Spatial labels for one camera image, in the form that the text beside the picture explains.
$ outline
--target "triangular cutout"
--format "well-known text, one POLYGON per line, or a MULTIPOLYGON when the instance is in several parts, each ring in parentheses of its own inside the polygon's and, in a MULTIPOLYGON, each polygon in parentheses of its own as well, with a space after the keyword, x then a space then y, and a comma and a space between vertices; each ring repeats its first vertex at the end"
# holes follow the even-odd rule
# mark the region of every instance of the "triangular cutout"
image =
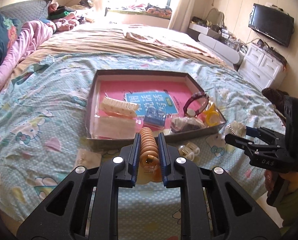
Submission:
POLYGON ((237 217, 252 211, 252 207, 248 204, 248 202, 228 182, 226 183, 226 189, 230 197, 234 213, 237 217))
POLYGON ((65 209, 73 189, 73 181, 70 181, 64 189, 51 201, 47 206, 47 211, 58 216, 62 216, 65 213, 65 209))

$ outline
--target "gray quilted headboard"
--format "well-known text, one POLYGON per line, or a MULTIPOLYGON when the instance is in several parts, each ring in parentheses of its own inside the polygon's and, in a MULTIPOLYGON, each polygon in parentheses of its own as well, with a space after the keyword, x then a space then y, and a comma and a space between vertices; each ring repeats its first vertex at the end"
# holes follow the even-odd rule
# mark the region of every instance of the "gray quilted headboard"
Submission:
POLYGON ((48 6, 52 0, 31 0, 6 5, 0 8, 5 17, 17 18, 22 24, 27 21, 48 18, 48 6))

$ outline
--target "drawer handle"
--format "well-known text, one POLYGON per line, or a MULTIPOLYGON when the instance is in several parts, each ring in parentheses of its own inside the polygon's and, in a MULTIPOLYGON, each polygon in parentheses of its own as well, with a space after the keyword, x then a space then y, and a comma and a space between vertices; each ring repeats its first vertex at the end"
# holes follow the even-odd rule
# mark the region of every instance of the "drawer handle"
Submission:
POLYGON ((256 75, 258 76, 258 78, 260 78, 260 75, 259 75, 258 73, 256 73, 256 72, 254 72, 253 69, 251 69, 251 71, 252 71, 254 74, 256 74, 256 75))

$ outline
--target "green sleeve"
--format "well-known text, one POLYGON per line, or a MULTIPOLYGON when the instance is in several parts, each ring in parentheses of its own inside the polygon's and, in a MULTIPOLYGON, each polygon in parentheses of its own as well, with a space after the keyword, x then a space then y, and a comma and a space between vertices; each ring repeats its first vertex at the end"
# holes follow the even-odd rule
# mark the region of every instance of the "green sleeve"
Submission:
POLYGON ((283 219, 281 233, 284 234, 298 217, 298 189, 294 193, 284 196, 277 211, 283 219))

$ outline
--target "orange coil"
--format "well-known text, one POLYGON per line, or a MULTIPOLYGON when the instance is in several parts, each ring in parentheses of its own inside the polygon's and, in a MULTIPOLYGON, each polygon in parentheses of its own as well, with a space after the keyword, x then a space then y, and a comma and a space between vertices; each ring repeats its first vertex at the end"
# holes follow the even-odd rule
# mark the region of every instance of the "orange coil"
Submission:
POLYGON ((140 148, 140 164, 150 173, 153 173, 153 182, 162 181, 159 152, 156 140, 154 139, 152 130, 144 127, 140 130, 141 135, 141 148, 140 148))

